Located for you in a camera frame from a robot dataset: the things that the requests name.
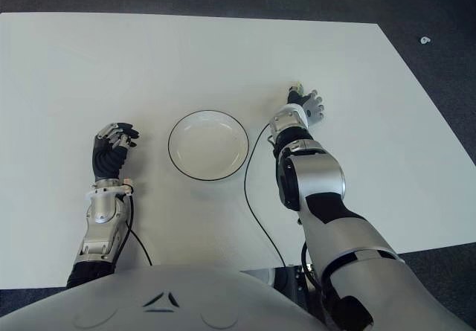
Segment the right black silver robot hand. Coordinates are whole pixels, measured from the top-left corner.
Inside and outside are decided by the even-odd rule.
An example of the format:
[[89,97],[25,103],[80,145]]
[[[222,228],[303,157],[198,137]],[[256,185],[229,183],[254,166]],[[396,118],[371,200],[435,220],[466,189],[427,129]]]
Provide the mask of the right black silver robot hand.
[[299,105],[306,116],[307,125],[318,123],[324,117],[324,105],[322,97],[316,89],[305,94],[302,85],[291,86],[287,97],[287,103]]

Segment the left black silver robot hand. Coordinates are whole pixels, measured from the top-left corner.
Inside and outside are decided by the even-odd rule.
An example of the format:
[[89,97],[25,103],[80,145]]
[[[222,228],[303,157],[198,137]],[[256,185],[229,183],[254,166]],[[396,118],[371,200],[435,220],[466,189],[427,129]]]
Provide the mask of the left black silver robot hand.
[[95,181],[118,179],[139,132],[130,123],[109,123],[94,137],[92,169]]

